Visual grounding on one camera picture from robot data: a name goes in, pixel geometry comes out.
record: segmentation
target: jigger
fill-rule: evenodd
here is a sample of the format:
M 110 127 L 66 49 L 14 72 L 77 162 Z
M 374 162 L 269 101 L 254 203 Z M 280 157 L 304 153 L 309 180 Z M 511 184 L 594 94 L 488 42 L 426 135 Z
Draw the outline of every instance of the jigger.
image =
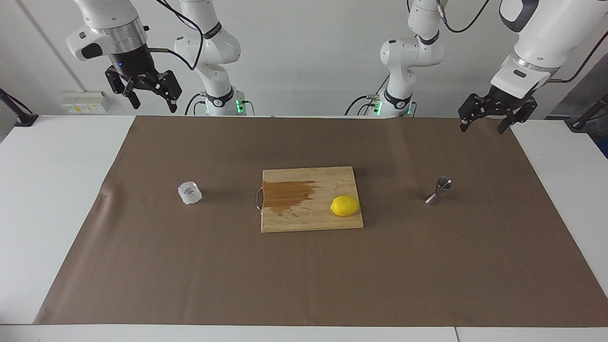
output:
M 449 189 L 452 188 L 452 180 L 449 179 L 448 177 L 439 177 L 439 179 L 437 179 L 437 185 L 435 186 L 435 192 L 429 196 L 429 198 L 426 199 L 426 201 L 424 201 L 426 204 L 428 204 L 429 206 L 434 206 L 437 204 L 437 196 L 439 196 L 440 193 L 448 191 Z

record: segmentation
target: power outlet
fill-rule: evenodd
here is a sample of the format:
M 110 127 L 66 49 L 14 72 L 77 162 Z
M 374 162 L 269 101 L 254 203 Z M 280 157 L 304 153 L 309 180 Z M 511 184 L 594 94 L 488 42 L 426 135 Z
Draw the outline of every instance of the power outlet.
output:
M 66 92 L 61 105 L 69 114 L 107 114 L 108 99 L 100 91 Z

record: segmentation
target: white table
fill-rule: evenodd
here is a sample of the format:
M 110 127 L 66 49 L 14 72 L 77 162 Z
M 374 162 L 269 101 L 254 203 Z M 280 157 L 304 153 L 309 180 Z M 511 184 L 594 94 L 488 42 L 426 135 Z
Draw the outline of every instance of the white table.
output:
M 0 323 L 30 324 L 133 122 L 46 116 L 0 144 Z M 608 160 L 562 122 L 513 127 L 554 205 L 608 293 Z M 35 208 L 29 214 L 28 208 Z M 608 328 L 0 326 L 0 341 L 608 341 Z

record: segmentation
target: brown stain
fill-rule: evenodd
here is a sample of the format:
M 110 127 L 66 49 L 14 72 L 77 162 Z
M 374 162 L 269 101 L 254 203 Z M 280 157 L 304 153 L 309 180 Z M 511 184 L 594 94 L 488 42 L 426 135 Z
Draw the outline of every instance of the brown stain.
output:
M 291 211 L 292 207 L 310 200 L 310 195 L 320 186 L 315 181 L 293 181 L 293 182 L 267 182 L 264 181 L 264 208 L 268 208 L 278 215 L 284 211 Z

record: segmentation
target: brown paper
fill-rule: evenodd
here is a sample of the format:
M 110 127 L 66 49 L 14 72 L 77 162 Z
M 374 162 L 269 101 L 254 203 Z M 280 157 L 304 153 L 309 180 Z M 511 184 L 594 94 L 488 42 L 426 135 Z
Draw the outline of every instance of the brown paper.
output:
M 35 322 L 608 326 L 513 134 L 458 123 L 138 117 Z M 260 233 L 261 171 L 326 166 L 354 167 L 365 228 Z

